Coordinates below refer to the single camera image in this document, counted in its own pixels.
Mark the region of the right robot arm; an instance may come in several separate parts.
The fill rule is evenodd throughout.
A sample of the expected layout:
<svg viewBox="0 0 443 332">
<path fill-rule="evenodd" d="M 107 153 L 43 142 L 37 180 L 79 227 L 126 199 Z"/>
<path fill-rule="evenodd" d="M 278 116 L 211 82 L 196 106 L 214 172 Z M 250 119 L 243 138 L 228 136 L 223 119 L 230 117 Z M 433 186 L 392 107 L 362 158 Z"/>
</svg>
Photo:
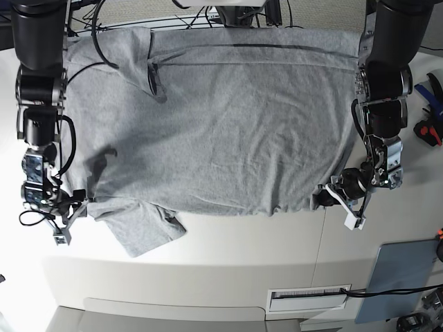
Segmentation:
<svg viewBox="0 0 443 332">
<path fill-rule="evenodd" d="M 62 175 L 73 162 L 62 161 L 62 125 L 71 134 L 76 149 L 72 119 L 64 115 L 67 72 L 63 52 L 69 27 L 70 1 L 11 1 L 10 18 L 16 56 L 20 62 L 15 96 L 17 137 L 28 148 L 22 161 L 26 179 L 21 187 L 26 227 L 46 222 L 58 245 L 71 242 L 70 228 L 87 215 L 85 190 L 72 194 L 62 189 Z"/>
</svg>

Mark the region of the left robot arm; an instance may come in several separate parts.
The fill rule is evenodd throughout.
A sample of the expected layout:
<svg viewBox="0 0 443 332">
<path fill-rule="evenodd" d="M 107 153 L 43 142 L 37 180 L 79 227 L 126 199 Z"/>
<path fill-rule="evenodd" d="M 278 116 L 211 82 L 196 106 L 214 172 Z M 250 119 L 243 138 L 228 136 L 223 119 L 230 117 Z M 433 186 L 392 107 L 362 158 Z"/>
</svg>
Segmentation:
<svg viewBox="0 0 443 332">
<path fill-rule="evenodd" d="M 378 188 L 401 186 L 406 98 L 413 92 L 409 64 L 422 44 L 436 1 L 367 1 L 359 42 L 356 98 L 351 114 L 366 150 L 358 168 L 346 168 L 319 185 L 322 206 L 341 205 L 350 230 L 362 229 L 364 212 Z"/>
</svg>

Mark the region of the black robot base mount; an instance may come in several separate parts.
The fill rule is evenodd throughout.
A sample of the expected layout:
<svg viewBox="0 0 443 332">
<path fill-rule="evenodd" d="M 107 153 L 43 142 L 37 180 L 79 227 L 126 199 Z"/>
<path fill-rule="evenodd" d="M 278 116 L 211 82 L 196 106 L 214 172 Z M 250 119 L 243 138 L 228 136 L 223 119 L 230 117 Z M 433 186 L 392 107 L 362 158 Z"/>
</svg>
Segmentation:
<svg viewBox="0 0 443 332">
<path fill-rule="evenodd" d="M 264 6 L 217 6 L 218 17 L 210 23 L 222 24 L 225 28 L 252 28 L 253 18 L 264 10 Z"/>
</svg>

